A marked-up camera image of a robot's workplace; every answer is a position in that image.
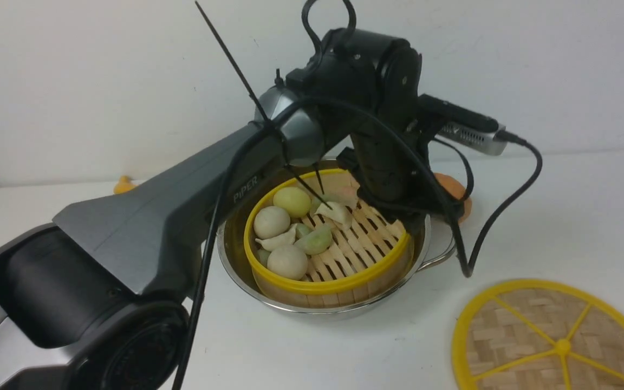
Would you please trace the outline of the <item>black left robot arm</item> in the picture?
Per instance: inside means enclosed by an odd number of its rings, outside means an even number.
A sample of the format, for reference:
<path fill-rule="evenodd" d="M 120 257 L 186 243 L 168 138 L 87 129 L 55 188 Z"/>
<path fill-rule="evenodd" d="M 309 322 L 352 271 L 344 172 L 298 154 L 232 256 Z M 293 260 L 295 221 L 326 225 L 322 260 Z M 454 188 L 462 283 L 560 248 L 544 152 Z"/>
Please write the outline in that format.
<path fill-rule="evenodd" d="M 362 199 L 409 232 L 443 193 L 421 171 L 423 59 L 352 28 L 261 97 L 260 115 L 128 193 L 73 203 L 0 247 L 0 389 L 158 389 L 184 371 L 218 227 L 285 166 L 350 135 Z"/>

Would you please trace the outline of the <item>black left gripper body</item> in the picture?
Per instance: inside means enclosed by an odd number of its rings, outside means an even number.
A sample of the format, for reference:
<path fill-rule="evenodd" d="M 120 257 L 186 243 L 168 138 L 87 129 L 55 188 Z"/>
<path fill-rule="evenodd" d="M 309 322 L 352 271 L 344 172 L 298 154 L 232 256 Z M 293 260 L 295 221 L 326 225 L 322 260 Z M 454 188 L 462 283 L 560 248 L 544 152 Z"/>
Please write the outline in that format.
<path fill-rule="evenodd" d="M 447 220 L 437 191 L 398 148 L 345 148 L 336 161 L 359 185 L 357 196 L 385 220 L 400 220 L 409 230 L 417 229 L 426 215 Z"/>

